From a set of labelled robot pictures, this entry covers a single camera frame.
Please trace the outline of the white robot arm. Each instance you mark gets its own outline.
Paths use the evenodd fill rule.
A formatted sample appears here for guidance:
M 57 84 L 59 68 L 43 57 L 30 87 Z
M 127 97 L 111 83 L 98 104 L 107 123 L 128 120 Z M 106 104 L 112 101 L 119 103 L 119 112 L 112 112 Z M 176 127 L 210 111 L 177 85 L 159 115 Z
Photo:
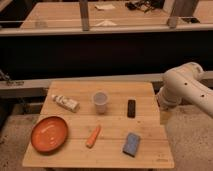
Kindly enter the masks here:
M 162 76 L 163 86 L 156 95 L 160 108 L 175 108 L 185 99 L 213 118 L 213 90 L 200 82 L 203 74 L 203 68 L 196 62 L 167 70 Z

